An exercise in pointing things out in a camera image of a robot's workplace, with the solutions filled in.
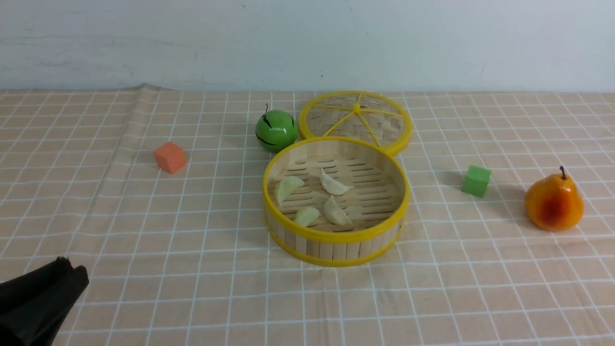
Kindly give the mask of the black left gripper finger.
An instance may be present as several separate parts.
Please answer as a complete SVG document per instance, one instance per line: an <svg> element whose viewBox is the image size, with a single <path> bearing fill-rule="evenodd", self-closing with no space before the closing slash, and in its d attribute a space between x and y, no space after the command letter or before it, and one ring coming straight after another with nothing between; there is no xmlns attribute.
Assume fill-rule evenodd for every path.
<svg viewBox="0 0 615 346"><path fill-rule="evenodd" d="M88 285L86 267L71 264L46 264L10 280L10 345L52 345Z"/></svg>
<svg viewBox="0 0 615 346"><path fill-rule="evenodd" d="M60 292L73 266L67 258L54 261L1 283L1 344L50 346L70 310Z"/></svg>

